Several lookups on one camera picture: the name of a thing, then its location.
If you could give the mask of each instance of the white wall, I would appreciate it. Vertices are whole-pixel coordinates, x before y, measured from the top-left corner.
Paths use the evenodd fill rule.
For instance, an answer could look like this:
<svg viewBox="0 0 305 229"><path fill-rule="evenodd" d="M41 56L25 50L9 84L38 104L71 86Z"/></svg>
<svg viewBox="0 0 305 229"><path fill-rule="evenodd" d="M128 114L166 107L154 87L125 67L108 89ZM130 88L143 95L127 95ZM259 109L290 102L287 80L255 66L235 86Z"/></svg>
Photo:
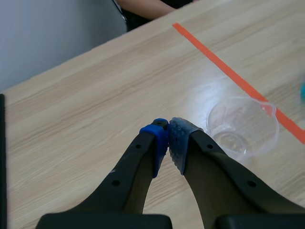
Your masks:
<svg viewBox="0 0 305 229"><path fill-rule="evenodd" d="M0 91L125 30L111 0L0 0Z"/></svg>

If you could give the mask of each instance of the black object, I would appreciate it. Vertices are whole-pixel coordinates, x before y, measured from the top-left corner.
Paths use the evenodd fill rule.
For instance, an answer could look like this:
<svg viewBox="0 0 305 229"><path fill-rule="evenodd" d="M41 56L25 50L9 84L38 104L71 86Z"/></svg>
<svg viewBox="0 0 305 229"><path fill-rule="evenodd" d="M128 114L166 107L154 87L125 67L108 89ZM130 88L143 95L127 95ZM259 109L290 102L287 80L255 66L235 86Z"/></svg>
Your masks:
<svg viewBox="0 0 305 229"><path fill-rule="evenodd" d="M163 1L165 4L175 9L178 9L191 3L193 0L161 0L161 1ZM127 25L127 31L131 31L133 29L138 28L139 26L142 26L152 21L124 9L122 9L121 12L126 19L125 22Z"/></svg>
<svg viewBox="0 0 305 229"><path fill-rule="evenodd" d="M164 130L167 122L154 122ZM171 229L164 215L142 215L153 178L156 139L142 132L118 164L81 204L44 215L37 229ZM229 158L206 133L189 136L184 176L205 229L305 228L305 208L273 191Z"/></svg>
<svg viewBox="0 0 305 229"><path fill-rule="evenodd" d="M1 229L7 228L6 147L4 95L0 94Z"/></svg>

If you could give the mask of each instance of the blue object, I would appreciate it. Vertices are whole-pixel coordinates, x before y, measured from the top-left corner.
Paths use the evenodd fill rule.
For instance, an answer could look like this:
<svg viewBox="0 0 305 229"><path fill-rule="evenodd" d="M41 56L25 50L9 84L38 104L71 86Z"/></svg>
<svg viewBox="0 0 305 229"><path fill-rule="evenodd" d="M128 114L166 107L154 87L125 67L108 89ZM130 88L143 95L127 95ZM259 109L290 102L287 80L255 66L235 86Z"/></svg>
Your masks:
<svg viewBox="0 0 305 229"><path fill-rule="evenodd" d="M305 83L301 87L301 99L305 101Z"/></svg>
<svg viewBox="0 0 305 229"><path fill-rule="evenodd" d="M155 119L154 121L166 121L168 123L168 121L163 118L158 118ZM150 124L147 125L146 127L143 127L140 130L140 133L141 132L147 132L156 136L156 141L157 141L157 153L156 153L156 161L155 161L156 170L153 175L153 178L156 178L168 148L168 129L164 130L163 127L161 126Z"/></svg>
<svg viewBox="0 0 305 229"><path fill-rule="evenodd" d="M184 174L185 159L189 136L196 130L202 130L183 118L172 118L169 125L169 147L173 162Z"/></svg>

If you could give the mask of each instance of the black clothing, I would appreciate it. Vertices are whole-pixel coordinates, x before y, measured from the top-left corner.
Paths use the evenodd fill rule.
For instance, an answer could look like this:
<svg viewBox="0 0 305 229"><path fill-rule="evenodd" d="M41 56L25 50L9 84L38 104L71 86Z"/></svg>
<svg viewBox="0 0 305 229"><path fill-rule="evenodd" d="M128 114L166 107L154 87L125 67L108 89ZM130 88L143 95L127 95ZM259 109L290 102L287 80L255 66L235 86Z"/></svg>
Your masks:
<svg viewBox="0 0 305 229"><path fill-rule="evenodd" d="M175 9L178 9L178 8L181 8L182 6L185 6L189 3L191 3L193 0L161 0L161 1ZM127 23L128 31L133 30L133 29L151 21L151 20L143 18L139 15L126 11L124 9L122 9L122 12L127 20L126 23Z"/></svg>

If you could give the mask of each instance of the screw hole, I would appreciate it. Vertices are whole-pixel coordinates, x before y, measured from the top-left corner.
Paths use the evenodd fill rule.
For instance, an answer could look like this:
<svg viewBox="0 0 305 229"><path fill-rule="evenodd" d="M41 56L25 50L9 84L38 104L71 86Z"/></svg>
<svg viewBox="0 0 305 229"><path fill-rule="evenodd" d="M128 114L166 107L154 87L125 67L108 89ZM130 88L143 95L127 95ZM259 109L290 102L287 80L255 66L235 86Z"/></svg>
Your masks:
<svg viewBox="0 0 305 229"><path fill-rule="evenodd" d="M118 180L114 180L113 182L112 182L112 185L113 186L119 186L120 185L120 181L118 181Z"/></svg>
<svg viewBox="0 0 305 229"><path fill-rule="evenodd" d="M250 187L256 187L256 183L255 183L254 181L249 180L249 181L247 182L247 184L248 184Z"/></svg>

